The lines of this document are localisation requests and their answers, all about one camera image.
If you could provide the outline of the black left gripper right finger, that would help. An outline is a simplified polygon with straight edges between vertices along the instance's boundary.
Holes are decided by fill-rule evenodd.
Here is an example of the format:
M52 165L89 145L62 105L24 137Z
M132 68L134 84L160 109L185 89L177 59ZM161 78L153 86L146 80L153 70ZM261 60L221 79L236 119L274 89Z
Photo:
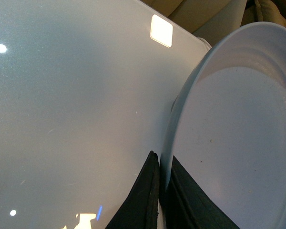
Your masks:
M239 228L200 188L173 157L165 192L165 221L168 229Z

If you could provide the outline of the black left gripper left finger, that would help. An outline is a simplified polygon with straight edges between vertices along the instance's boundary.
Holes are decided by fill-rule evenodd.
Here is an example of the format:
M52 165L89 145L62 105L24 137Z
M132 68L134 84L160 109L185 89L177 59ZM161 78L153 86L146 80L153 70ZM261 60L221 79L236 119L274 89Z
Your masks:
M158 155L150 151L130 193L106 228L157 228L159 186Z

